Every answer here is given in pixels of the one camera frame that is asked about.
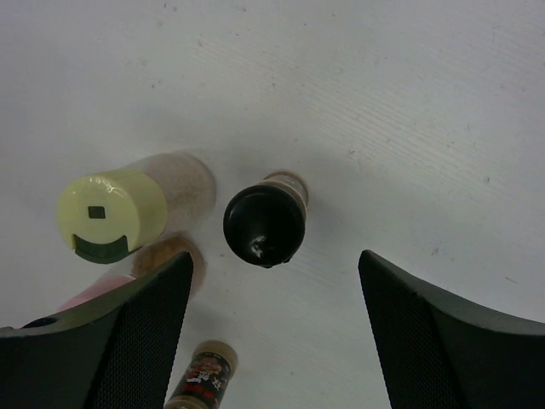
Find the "black cap bottle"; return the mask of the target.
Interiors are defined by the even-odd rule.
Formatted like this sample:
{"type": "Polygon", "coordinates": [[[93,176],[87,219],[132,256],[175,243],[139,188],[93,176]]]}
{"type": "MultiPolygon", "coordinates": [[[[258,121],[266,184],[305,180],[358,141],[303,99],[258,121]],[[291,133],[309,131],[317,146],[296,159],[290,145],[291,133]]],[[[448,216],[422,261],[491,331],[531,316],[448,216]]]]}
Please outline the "black cap bottle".
{"type": "Polygon", "coordinates": [[[309,190],[304,180],[277,170],[229,201],[223,233],[232,252],[262,268],[290,261],[306,233],[309,190]]]}

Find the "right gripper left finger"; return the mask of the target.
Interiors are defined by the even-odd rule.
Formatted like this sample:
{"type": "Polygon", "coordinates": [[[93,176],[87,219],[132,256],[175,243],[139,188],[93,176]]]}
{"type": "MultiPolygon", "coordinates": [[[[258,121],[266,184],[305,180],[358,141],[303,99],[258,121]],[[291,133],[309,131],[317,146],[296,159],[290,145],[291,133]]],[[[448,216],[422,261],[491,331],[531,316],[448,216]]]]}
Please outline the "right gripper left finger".
{"type": "Polygon", "coordinates": [[[88,302],[1,330],[3,408],[160,408],[191,289],[181,253],[88,302]]]}

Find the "black label spice bottle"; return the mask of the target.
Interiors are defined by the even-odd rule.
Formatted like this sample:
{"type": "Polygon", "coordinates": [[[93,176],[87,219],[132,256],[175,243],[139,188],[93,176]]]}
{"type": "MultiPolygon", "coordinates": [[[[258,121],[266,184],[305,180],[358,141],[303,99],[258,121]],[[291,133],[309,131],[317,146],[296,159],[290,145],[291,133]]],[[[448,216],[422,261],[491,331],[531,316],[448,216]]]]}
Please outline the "black label spice bottle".
{"type": "Polygon", "coordinates": [[[163,408],[218,409],[237,366],[238,356],[227,343],[200,343],[163,408]]]}

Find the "yellow lid spice jar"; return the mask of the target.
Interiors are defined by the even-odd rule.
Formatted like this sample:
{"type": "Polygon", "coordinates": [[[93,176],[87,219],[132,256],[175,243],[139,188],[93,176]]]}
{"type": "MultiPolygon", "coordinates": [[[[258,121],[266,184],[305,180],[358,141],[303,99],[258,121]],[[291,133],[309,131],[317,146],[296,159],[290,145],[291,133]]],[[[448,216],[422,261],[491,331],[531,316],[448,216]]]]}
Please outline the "yellow lid spice jar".
{"type": "Polygon", "coordinates": [[[194,229],[212,211],[215,193],[215,178],[201,160],[159,153],[72,181],[60,193],[56,220],[77,256],[111,264],[194,229]]]}

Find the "pink lid spice jar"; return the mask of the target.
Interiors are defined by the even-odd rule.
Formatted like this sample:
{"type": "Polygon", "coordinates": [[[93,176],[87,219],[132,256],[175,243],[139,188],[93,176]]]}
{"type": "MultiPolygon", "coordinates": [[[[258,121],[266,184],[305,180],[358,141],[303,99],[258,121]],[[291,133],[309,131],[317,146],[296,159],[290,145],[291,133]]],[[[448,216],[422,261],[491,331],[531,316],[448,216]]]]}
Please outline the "pink lid spice jar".
{"type": "Polygon", "coordinates": [[[158,242],[148,245],[121,262],[115,263],[92,285],[64,302],[59,311],[76,307],[84,302],[99,297],[131,281],[143,278],[156,268],[182,252],[187,252],[193,261],[193,275],[190,297],[200,289],[205,277],[205,260],[200,250],[184,235],[174,233],[158,242]]]}

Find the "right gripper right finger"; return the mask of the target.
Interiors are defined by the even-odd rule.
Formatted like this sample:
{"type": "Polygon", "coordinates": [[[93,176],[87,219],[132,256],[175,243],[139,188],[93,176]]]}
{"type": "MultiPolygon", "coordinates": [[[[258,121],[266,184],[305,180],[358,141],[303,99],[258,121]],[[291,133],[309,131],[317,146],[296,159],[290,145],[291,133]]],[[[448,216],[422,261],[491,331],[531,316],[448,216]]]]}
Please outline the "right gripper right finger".
{"type": "Polygon", "coordinates": [[[373,251],[359,277],[393,408],[542,408],[544,325],[459,297],[373,251]]]}

